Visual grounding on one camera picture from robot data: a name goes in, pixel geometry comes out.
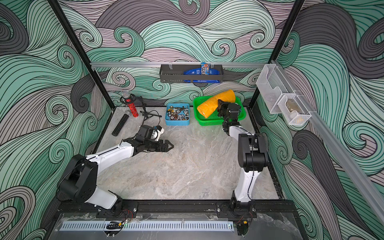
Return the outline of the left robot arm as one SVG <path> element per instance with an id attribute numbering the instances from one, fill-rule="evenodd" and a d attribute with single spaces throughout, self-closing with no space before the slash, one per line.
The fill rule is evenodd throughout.
<path id="1" fill-rule="evenodd" d="M 163 133 L 161 126 L 142 125 L 133 137 L 123 139 L 112 148 L 88 156 L 73 156 L 59 180 L 59 192 L 78 204 L 113 209 L 121 198 L 98 187 L 98 176 L 107 168 L 139 153 L 169 152 L 174 145 L 169 140 L 160 139 Z"/>

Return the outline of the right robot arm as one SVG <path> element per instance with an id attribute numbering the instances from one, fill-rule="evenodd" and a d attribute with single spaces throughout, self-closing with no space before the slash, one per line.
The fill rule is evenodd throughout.
<path id="1" fill-rule="evenodd" d="M 262 135 L 252 134 L 240 124 L 240 105 L 218 100 L 217 111 L 218 116 L 224 120 L 223 131 L 238 141 L 238 163 L 241 172 L 229 210 L 236 218 L 252 218 L 256 213 L 252 191 L 258 176 L 268 165 L 266 141 Z"/>

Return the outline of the yellow pillowcase with print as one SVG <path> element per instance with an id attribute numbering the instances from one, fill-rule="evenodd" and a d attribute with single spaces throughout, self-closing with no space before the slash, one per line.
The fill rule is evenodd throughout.
<path id="1" fill-rule="evenodd" d="M 235 92 L 233 90 L 228 90 L 209 98 L 197 107 L 198 112 L 203 117 L 208 118 L 218 108 L 219 100 L 234 103 L 236 101 Z"/>

